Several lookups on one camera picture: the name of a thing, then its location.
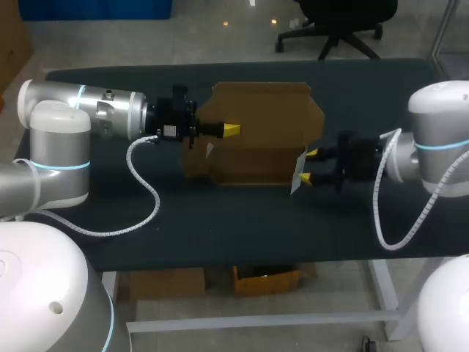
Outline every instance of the black table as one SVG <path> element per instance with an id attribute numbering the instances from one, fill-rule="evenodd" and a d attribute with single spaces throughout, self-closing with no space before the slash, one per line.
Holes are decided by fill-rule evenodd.
<path id="1" fill-rule="evenodd" d="M 408 129 L 407 101 L 417 89 L 439 80 L 420 59 L 328 62 L 262 62 L 155 67 L 108 67 L 49 73 L 48 80 L 143 92 L 149 101 L 170 96 L 173 84 L 186 84 L 203 104 L 219 81 L 305 81 L 325 112 L 320 144 L 333 144 L 345 129 L 376 136 L 396 127 Z M 74 208 L 56 210 L 88 230 L 118 230 L 144 219 L 152 196 L 125 165 L 128 142 L 92 138 L 89 198 Z M 126 271 L 206 265 L 262 265 L 326 260 L 440 257 L 469 252 L 466 209 L 469 201 L 439 199 L 414 239 L 402 250 L 382 249 L 372 220 L 372 183 L 331 188 L 216 187 L 207 180 L 186 180 L 182 145 L 162 142 L 134 152 L 142 177 L 160 194 L 157 217 L 135 232 L 115 238 L 89 238 L 66 232 L 97 271 Z M 28 157 L 25 134 L 18 155 Z M 418 183 L 387 180 L 380 194 L 382 225 L 388 242 L 412 226 L 429 195 Z"/>

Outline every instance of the blue box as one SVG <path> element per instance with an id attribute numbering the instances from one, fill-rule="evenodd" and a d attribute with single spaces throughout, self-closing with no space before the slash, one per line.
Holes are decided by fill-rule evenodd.
<path id="1" fill-rule="evenodd" d="M 19 0 L 25 21 L 162 20 L 172 0 Z"/>

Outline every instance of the brown cardboard box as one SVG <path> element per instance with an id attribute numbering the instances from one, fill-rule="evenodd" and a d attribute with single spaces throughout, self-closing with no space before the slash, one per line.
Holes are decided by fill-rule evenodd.
<path id="1" fill-rule="evenodd" d="M 218 83 L 197 117 L 241 125 L 237 136 L 201 136 L 192 150 L 183 148 L 186 177 L 209 175 L 221 185 L 289 185 L 298 156 L 321 137 L 324 125 L 302 83 Z"/>
<path id="2" fill-rule="evenodd" d="M 234 291 L 237 296 L 263 296 L 287 293 L 298 287 L 300 271 L 295 267 L 256 271 L 246 275 L 245 269 L 233 267 Z"/>
<path id="3" fill-rule="evenodd" d="M 32 55 L 29 33 L 18 10 L 18 0 L 0 1 L 0 93 Z"/>
<path id="4" fill-rule="evenodd" d="M 133 271 L 129 290 L 131 301 L 200 296 L 205 292 L 204 269 Z"/>

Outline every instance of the table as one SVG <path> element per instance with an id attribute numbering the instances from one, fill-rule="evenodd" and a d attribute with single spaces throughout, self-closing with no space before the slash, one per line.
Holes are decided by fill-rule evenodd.
<path id="1" fill-rule="evenodd" d="M 424 60 L 383 59 L 107 67 L 52 72 L 48 79 L 135 90 L 149 101 L 170 96 L 173 84 L 184 83 L 190 98 L 199 104 L 209 98 L 211 86 L 219 81 L 305 81 L 325 112 L 320 144 L 328 145 L 346 129 L 376 136 L 398 126 L 409 128 L 408 98 L 440 76 Z M 144 219 L 152 210 L 152 197 L 125 166 L 127 146 L 125 140 L 92 138 L 89 198 L 78 207 L 56 212 L 88 230 L 118 230 Z M 372 183 L 347 184 L 341 195 L 331 188 L 302 187 L 290 196 L 289 187 L 281 186 L 216 187 L 206 180 L 185 180 L 181 147 L 162 142 L 136 151 L 134 165 L 159 192 L 161 209 L 154 221 L 134 233 L 86 238 L 50 219 L 31 219 L 52 224 L 76 241 L 95 270 L 110 272 L 103 277 L 110 290 L 116 271 L 371 260 L 383 310 L 138 322 L 129 323 L 131 332 L 386 320 L 391 321 L 386 327 L 388 338 L 400 340 L 412 325 L 417 294 L 441 263 L 440 257 L 469 252 L 466 199 L 439 200 L 410 244 L 401 251 L 387 252 L 375 238 Z M 27 157 L 28 150 L 26 134 L 18 156 Z M 407 233 L 429 195 L 420 185 L 387 180 L 380 197 L 383 230 L 393 243 Z M 383 260 L 398 257 L 436 257 L 425 265 L 401 304 Z"/>

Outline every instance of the black office chair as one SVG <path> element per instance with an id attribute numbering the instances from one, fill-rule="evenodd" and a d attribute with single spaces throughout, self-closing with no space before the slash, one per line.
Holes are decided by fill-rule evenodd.
<path id="1" fill-rule="evenodd" d="M 382 22 L 390 20 L 397 11 L 397 0 L 295 0 L 307 17 L 303 28 L 280 33 L 276 52 L 284 51 L 283 40 L 296 37 L 318 37 L 327 35 L 318 60 L 324 60 L 339 40 L 349 43 L 370 59 L 380 57 L 353 33 L 374 30 L 373 38 L 383 36 Z"/>

